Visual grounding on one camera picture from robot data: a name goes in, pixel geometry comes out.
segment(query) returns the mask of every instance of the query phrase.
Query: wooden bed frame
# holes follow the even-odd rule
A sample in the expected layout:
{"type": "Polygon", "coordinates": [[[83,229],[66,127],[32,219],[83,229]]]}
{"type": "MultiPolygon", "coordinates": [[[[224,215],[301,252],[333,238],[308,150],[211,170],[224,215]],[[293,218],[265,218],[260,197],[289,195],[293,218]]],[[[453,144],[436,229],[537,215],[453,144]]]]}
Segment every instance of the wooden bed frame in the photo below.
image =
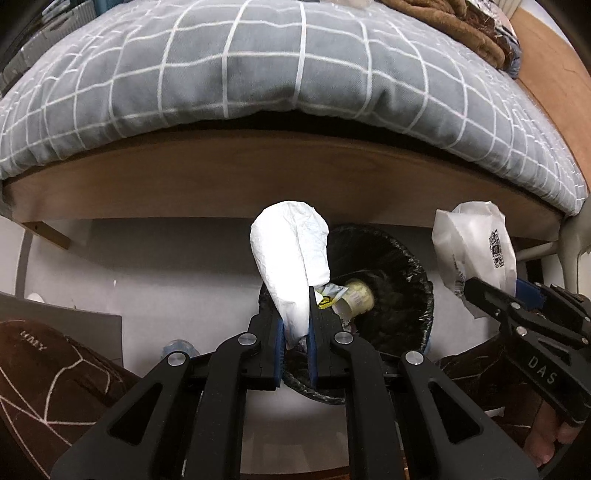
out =
{"type": "Polygon", "coordinates": [[[402,148],[299,132],[173,131],[129,138],[5,184],[19,223],[254,218],[302,200],[334,222],[432,226],[437,208],[491,200],[515,236],[555,240],[561,214],[493,175],[402,148]]]}

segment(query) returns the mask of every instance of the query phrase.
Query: metal screw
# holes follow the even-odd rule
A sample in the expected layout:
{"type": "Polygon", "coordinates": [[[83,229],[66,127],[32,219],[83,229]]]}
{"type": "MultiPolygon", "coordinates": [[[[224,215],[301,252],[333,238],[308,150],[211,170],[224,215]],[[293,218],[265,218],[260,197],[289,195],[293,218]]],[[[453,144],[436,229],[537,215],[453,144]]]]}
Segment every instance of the metal screw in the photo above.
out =
{"type": "Polygon", "coordinates": [[[256,342],[256,335],[254,333],[243,333],[238,337],[240,345],[249,346],[256,342]]]}
{"type": "Polygon", "coordinates": [[[420,365],[424,360],[423,356],[414,350],[407,352],[407,354],[404,355],[404,359],[411,365],[420,365]]]}
{"type": "Polygon", "coordinates": [[[168,364],[171,367],[178,367],[179,365],[182,365],[183,363],[185,363],[186,359],[187,359],[187,357],[185,356],[184,353],[174,352],[168,356],[168,364]]]}
{"type": "Polygon", "coordinates": [[[341,345],[348,345],[353,341],[353,335],[349,332],[339,332],[335,333],[335,342],[340,343],[341,345]]]}

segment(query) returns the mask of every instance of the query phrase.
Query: wooden floor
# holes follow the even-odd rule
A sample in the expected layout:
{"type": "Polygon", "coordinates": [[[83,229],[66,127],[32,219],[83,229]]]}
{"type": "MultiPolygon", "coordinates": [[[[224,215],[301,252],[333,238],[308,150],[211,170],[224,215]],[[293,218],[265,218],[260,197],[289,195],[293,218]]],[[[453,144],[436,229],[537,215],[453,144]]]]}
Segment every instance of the wooden floor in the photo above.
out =
{"type": "Polygon", "coordinates": [[[591,77],[579,56],[552,29],[518,8],[511,18],[523,49],[519,81],[563,136],[591,179],[591,77]]]}

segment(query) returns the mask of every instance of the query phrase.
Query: qr code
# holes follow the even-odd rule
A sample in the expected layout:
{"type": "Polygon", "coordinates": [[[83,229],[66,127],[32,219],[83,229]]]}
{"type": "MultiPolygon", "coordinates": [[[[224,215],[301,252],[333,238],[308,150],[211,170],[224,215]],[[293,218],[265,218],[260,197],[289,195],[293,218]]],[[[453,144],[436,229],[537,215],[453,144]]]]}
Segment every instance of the qr code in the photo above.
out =
{"type": "Polygon", "coordinates": [[[491,232],[488,243],[491,247],[492,260],[495,263],[495,268],[503,267],[505,261],[503,260],[503,250],[501,250],[501,240],[499,239],[498,230],[491,232]]]}

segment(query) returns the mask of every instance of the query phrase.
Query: white plastic bag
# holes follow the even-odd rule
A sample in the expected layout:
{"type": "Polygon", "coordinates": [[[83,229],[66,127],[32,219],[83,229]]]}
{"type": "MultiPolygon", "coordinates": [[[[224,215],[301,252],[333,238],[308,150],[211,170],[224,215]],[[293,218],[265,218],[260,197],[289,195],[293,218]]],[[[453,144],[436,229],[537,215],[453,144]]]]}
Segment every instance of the white plastic bag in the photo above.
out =
{"type": "Polygon", "coordinates": [[[505,227],[505,215],[492,202],[461,203],[452,212],[438,210],[433,245],[443,284],[461,297],[468,278],[515,296],[517,262],[505,227]]]}

